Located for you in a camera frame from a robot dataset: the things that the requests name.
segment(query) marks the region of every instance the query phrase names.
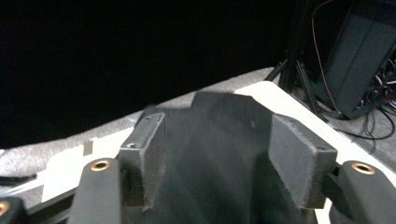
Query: electrical wire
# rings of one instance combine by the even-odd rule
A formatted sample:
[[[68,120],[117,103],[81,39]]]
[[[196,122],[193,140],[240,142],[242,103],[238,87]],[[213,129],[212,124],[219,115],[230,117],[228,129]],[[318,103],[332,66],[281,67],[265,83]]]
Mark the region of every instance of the electrical wire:
[[[382,81],[381,81],[381,78],[379,78],[379,76],[375,75],[375,78],[376,78],[376,80],[378,80],[378,82],[379,82],[379,84],[381,84],[381,86],[384,85],[384,84],[382,83]]]
[[[366,115],[364,116],[363,127],[361,128],[361,131],[358,133],[358,135],[362,135],[366,131],[368,122],[369,122],[369,117]],[[353,137],[353,139],[351,139],[351,142],[354,143],[357,139],[358,137]]]
[[[361,135],[358,135],[356,133],[350,133],[350,132],[347,132],[347,131],[344,131],[344,130],[340,130],[340,129],[335,129],[335,130],[337,132],[339,132],[339,133],[345,133],[345,134],[348,134],[348,135],[351,135],[351,136],[354,136],[354,137],[357,137],[357,138],[361,138],[361,139],[366,139],[366,140],[384,140],[384,139],[387,139],[387,138],[391,137],[395,133],[395,124],[394,124],[393,120],[390,118],[390,116],[387,114],[387,112],[385,110],[383,110],[381,108],[379,108],[378,110],[387,118],[387,120],[389,121],[389,123],[391,125],[390,133],[388,133],[385,136],[381,136],[381,137],[374,137],[374,136],[366,137],[366,136],[361,136]]]
[[[36,179],[37,175],[27,175],[27,176],[0,176],[0,186],[2,187],[14,187],[19,184]]]
[[[392,107],[387,105],[386,107],[383,106],[382,109],[385,110],[385,112],[387,112],[388,114],[396,116],[396,110],[393,109]]]
[[[394,102],[392,102],[392,101],[389,101],[389,104],[393,107],[393,108],[395,108],[396,109],[396,104],[394,103]]]
[[[324,76],[323,66],[321,64],[321,59],[320,59],[320,54],[319,54],[318,44],[317,44],[317,38],[316,38],[316,34],[315,34],[315,15],[317,14],[318,9],[320,9],[321,7],[323,7],[326,4],[329,4],[332,1],[334,1],[334,0],[328,0],[326,2],[323,2],[323,3],[321,3],[320,5],[318,5],[315,8],[314,12],[312,13],[311,23],[312,23],[312,36],[313,36],[313,39],[314,39],[315,50],[316,50],[317,56],[318,56],[318,63],[319,63],[320,73],[321,73],[322,78],[323,78],[323,83],[324,83],[324,86],[326,88],[327,93],[329,94],[330,100],[332,101],[332,105],[334,106],[334,109],[336,111],[339,111],[338,108],[337,108],[337,105],[335,104],[334,99],[332,98],[332,94],[330,93],[330,89],[327,86],[327,81],[326,81],[326,77]]]
[[[29,190],[29,189],[35,189],[39,186],[44,185],[45,181],[46,181],[46,172],[40,171],[37,174],[35,174],[35,179],[32,179],[32,180],[30,180],[26,183],[23,183],[23,184],[14,186],[12,189],[1,189],[0,197],[13,196],[13,195],[25,192],[26,190]]]
[[[374,129],[375,129],[375,115],[374,115],[374,112],[372,112],[371,115],[372,115],[372,118],[373,118],[372,128],[371,128],[371,130],[369,130],[369,123],[367,122],[366,127],[365,127],[365,131],[366,131],[367,135],[370,135],[371,137],[375,138],[373,136],[373,132],[374,132]],[[373,139],[373,149],[370,150],[369,154],[373,154],[375,151],[376,151],[376,141]]]
[[[388,61],[392,64],[393,67],[396,65],[391,59],[388,59]]]

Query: dark background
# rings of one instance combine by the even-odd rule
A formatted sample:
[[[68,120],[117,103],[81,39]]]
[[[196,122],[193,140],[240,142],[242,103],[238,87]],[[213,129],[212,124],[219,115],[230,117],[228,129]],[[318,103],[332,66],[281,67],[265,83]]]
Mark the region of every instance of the dark background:
[[[295,0],[3,2],[0,148],[63,138],[284,57]]]

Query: black cable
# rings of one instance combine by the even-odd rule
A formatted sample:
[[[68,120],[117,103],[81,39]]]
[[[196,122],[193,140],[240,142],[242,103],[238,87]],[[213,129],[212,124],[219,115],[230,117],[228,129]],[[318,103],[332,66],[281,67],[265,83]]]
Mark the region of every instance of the black cable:
[[[28,176],[0,176],[0,186],[2,187],[15,187],[25,182],[34,180],[37,178],[37,175],[28,175]]]
[[[326,2],[323,2],[323,3],[319,4],[314,9],[314,12],[312,13],[312,16],[311,16],[311,25],[312,25],[312,38],[314,40],[314,46],[315,46],[315,50],[316,50],[316,53],[317,53],[317,56],[318,56],[318,65],[319,65],[319,68],[320,68],[321,76],[323,78],[323,84],[324,84],[324,87],[326,88],[327,93],[329,94],[330,100],[332,101],[332,106],[334,106],[335,111],[339,111],[338,108],[337,108],[337,105],[335,104],[334,99],[332,98],[332,93],[330,92],[330,89],[329,89],[329,87],[327,85],[326,77],[324,76],[324,70],[323,70],[323,66],[322,66],[322,63],[321,63],[319,49],[318,49],[318,44],[317,44],[317,38],[316,38],[316,34],[315,34],[315,15],[317,14],[318,9],[320,9],[321,7],[323,7],[326,4],[329,4],[332,1],[334,1],[334,0],[328,0]]]
[[[361,131],[358,133],[358,135],[362,135],[365,132],[368,122],[369,122],[369,117],[366,114],[366,116],[364,116],[363,127],[361,128]],[[351,139],[351,142],[354,143],[356,139],[358,139],[358,137],[353,137],[353,139]]]
[[[375,141],[375,137],[373,136],[373,131],[375,129],[375,115],[374,112],[371,113],[372,117],[373,117],[373,125],[371,130],[369,130],[369,122],[367,122],[366,127],[365,127],[365,131],[367,135],[370,135],[371,137],[373,137],[373,149],[370,150],[369,154],[373,154],[376,151],[376,141]]]
[[[382,136],[382,137],[366,137],[366,136],[361,136],[361,135],[358,135],[358,134],[355,134],[355,133],[350,133],[350,132],[347,132],[347,131],[344,131],[344,130],[340,130],[340,129],[335,129],[335,130],[337,132],[340,132],[340,133],[345,133],[345,134],[348,134],[348,135],[351,135],[351,136],[354,136],[354,137],[357,137],[357,138],[361,138],[361,139],[366,139],[366,140],[384,140],[384,139],[387,139],[387,138],[391,137],[394,134],[394,132],[395,132],[395,124],[394,124],[393,120],[390,118],[390,116],[386,112],[384,112],[384,110],[382,110],[380,108],[378,110],[389,120],[390,125],[392,126],[390,133],[385,135],[385,136]]]
[[[396,110],[395,110],[394,108],[392,108],[390,105],[388,105],[387,108],[388,108],[389,110],[391,110],[391,112],[388,111],[387,109],[385,109],[385,107],[381,107],[381,108],[382,108],[385,112],[387,112],[388,114],[393,115],[393,116],[396,116]]]
[[[364,132],[365,132],[367,135],[369,135],[369,124],[370,124],[369,114],[370,114],[370,113],[367,113],[367,114],[365,115],[365,119],[367,120],[367,122],[365,122],[364,125],[363,125],[363,130],[364,130]]]

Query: gray carpet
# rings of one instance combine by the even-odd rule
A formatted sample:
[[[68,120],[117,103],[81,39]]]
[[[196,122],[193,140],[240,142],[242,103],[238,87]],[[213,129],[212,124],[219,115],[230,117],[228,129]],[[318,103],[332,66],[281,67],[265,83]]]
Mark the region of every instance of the gray carpet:
[[[369,128],[373,125],[373,120],[375,121],[375,127],[373,131],[374,137],[381,137],[388,135],[391,131],[391,125],[388,119],[377,109],[369,115]],[[389,115],[393,122],[396,123],[396,117]],[[350,133],[358,133],[362,136],[370,137],[363,132],[364,116],[353,120],[339,120],[326,117],[331,126],[337,129],[341,129]],[[372,153],[374,157],[382,161],[390,170],[396,172],[396,134],[394,133],[390,138],[384,140],[365,140],[359,139],[353,136],[347,135],[351,141],[358,144],[360,147],[365,149],[367,152]]]

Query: black plastic part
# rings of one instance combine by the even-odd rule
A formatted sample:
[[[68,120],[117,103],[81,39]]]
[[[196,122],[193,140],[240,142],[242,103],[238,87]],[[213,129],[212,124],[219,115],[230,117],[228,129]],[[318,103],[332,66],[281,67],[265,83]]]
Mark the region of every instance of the black plastic part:
[[[301,84],[303,85],[303,90],[305,96],[308,99],[308,105],[311,112],[318,116],[320,119],[324,119],[323,115],[319,113],[319,106],[317,99],[315,98],[314,91],[312,90],[311,84],[309,83],[308,76],[306,75],[305,65],[303,61],[299,60],[296,64],[297,73],[300,77]]]
[[[100,159],[88,163],[82,171],[67,223],[125,223],[121,192],[117,160]]]
[[[273,115],[269,158],[296,206],[323,208],[322,184],[337,150],[296,119]]]
[[[329,220],[332,224],[356,224],[354,220],[345,216],[333,205],[330,208]]]
[[[364,166],[371,167],[374,174],[359,172],[353,168],[354,164],[363,164],[360,169],[363,171]],[[380,170],[360,161],[347,161],[341,168],[339,181],[356,223],[395,222],[396,190]]]
[[[338,172],[339,167],[337,167],[334,172],[326,174],[322,191],[326,197],[332,201],[332,206],[337,208],[337,213],[341,213],[344,217],[352,219],[352,215],[350,214],[349,207],[347,205],[347,200],[344,197],[343,190],[341,189],[338,181]]]
[[[142,117],[121,145],[118,159],[131,181],[128,205],[150,208],[153,204],[164,171],[164,116],[157,113]]]
[[[268,74],[264,81],[274,81],[277,75],[279,75],[279,73],[285,68],[287,62],[288,60],[286,59],[283,63],[275,67],[274,70],[272,70],[271,73]]]
[[[28,222],[22,199],[16,197],[0,198],[0,203],[2,204],[0,206],[0,223],[14,224]]]
[[[294,69],[310,34],[311,16],[316,2],[317,0],[296,1],[286,52],[288,64],[279,79],[279,87],[288,93],[292,92],[295,85],[297,76]]]
[[[67,220],[76,189],[30,208],[29,223],[61,223]]]

